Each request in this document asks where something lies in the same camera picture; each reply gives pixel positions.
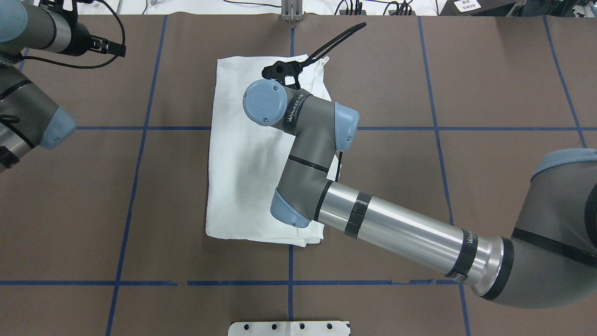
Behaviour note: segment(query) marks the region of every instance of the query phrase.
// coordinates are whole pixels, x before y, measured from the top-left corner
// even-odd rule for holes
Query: white paper
[[[252,122],[242,108],[247,87],[261,79],[261,70],[278,60],[298,57],[230,57],[218,60],[211,123],[209,193],[205,232],[221,239],[306,246],[323,239],[323,225],[312,221],[295,228],[276,220],[269,208],[294,136]],[[301,87],[330,100],[324,82],[324,57],[299,76]],[[328,178],[335,178],[334,158]]]
[[[477,0],[459,0],[454,1],[454,5],[461,13],[478,10],[481,8],[481,5],[477,2]]]

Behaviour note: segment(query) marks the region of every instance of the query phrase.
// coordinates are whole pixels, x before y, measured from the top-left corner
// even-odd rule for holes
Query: black tape band
[[[574,246],[570,246],[547,237],[539,236],[538,234],[521,230],[519,228],[514,228],[514,232],[512,232],[512,238],[523,240],[542,249],[565,256],[566,258],[578,261],[587,266],[597,268],[597,255],[577,249]]]
[[[332,180],[328,180],[328,183],[325,184],[324,190],[321,192],[319,202],[317,202],[317,207],[315,208],[315,216],[313,216],[313,219],[316,222],[319,222],[319,212],[321,211],[321,205],[324,204],[325,195],[328,194],[328,190],[330,189],[330,185],[332,185],[332,182]]]
[[[54,36],[52,37],[52,41],[50,41],[50,43],[48,43],[48,45],[46,45],[45,47],[40,48],[40,50],[50,48],[54,44],[54,41],[56,41],[56,36],[58,35],[58,29],[56,28],[56,21],[54,21],[54,17],[52,17],[49,11],[45,12],[48,13],[50,20],[52,20],[52,25],[54,25]]]
[[[16,127],[13,126],[13,124],[11,123],[6,123],[4,121],[0,120],[0,124],[6,126],[8,129],[10,129],[11,131],[13,131],[14,134],[18,135],[19,138],[21,138],[23,141],[25,141],[25,143],[27,144],[27,146],[31,147],[31,149],[35,148],[35,144],[29,140],[29,138],[27,138],[27,136],[25,136],[21,131],[19,131]]]
[[[31,83],[33,83],[33,82],[31,82],[30,80],[20,81],[17,84],[14,84],[13,86],[11,86],[8,89],[4,90],[4,92],[0,93],[0,102],[3,101],[6,97],[10,96],[11,93],[13,93],[16,90],[24,87],[27,84],[31,84]]]
[[[587,227],[589,239],[597,248],[597,184],[589,194],[587,205],[584,207],[584,224]]]
[[[311,168],[314,168],[314,169],[317,169],[317,170],[321,170],[322,172],[324,172],[326,174],[330,171],[328,168],[326,168],[324,166],[320,166],[320,165],[318,165],[316,163],[313,163],[311,161],[307,161],[305,159],[302,159],[300,157],[296,157],[294,155],[289,155],[288,159],[292,160],[292,161],[295,161],[295,162],[298,162],[300,164],[304,164],[305,166],[309,166]]]
[[[296,135],[294,131],[297,127],[300,109],[303,107],[304,101],[307,100],[309,96],[311,96],[311,94],[306,90],[299,90],[294,94],[284,113],[284,133]]]
[[[504,237],[501,240],[504,242],[504,256],[501,258],[500,271],[497,273],[496,281],[491,285],[489,291],[482,296],[482,298],[489,301],[497,298],[506,287],[514,263],[514,245],[512,241]]]
[[[457,282],[464,282],[468,277],[470,268],[475,261],[477,246],[479,245],[479,239],[476,234],[466,230],[462,230],[462,234],[462,247],[460,248],[458,258],[456,258],[452,270],[445,275]]]
[[[10,169],[15,164],[19,163],[20,160],[16,155],[13,154],[8,148],[0,146],[0,164],[6,169]]]
[[[367,212],[371,198],[372,195],[359,191],[359,195],[356,196],[355,205],[352,206],[348,223],[344,229],[345,235],[354,239],[359,236],[359,230],[361,229],[361,224],[363,224],[363,219],[365,219],[365,213]]]

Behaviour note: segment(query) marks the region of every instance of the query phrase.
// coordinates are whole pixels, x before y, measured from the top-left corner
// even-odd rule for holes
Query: white metal bracket
[[[350,336],[350,322],[236,322],[228,336]]]
[[[303,0],[282,0],[282,21],[302,21],[303,16]]]

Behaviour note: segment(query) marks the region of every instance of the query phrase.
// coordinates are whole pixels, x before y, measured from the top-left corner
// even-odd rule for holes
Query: hole
[[[21,122],[21,119],[15,115],[0,114],[0,121],[8,124],[17,124]]]

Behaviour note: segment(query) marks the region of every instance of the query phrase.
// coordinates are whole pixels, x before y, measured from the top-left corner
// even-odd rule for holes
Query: brown table surface
[[[119,41],[113,18],[81,20]],[[0,177],[1,335],[226,335],[232,322],[288,319],[349,320],[357,336],[595,334],[597,295],[508,308],[329,228],[292,248],[212,239],[204,225],[217,59],[311,53],[366,21],[325,68],[332,98],[361,113],[340,182],[509,237],[540,159],[597,146],[597,20],[122,21],[127,57],[106,68],[24,64],[80,128]]]

